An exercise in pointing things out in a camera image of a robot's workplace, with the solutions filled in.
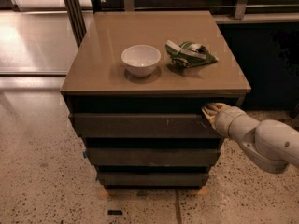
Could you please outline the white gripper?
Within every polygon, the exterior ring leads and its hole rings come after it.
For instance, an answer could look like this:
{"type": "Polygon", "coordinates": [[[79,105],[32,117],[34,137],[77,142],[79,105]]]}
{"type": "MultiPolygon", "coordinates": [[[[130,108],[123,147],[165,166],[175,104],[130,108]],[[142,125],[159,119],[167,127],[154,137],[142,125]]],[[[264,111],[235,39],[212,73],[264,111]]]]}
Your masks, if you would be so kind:
{"type": "Polygon", "coordinates": [[[259,124],[258,120],[251,118],[245,111],[236,106],[229,107],[225,103],[206,103],[202,111],[213,129],[231,139],[243,139],[259,124]]]}

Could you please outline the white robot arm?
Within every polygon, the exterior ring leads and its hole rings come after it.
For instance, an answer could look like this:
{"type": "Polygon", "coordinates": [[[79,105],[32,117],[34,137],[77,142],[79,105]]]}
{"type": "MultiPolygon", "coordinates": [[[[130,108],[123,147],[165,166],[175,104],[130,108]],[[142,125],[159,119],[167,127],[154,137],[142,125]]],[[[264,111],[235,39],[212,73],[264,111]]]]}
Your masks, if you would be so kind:
{"type": "Polygon", "coordinates": [[[291,164],[299,167],[299,132],[277,120],[258,121],[237,106],[207,103],[202,111],[221,136],[238,143],[260,169],[281,174],[291,164]]]}

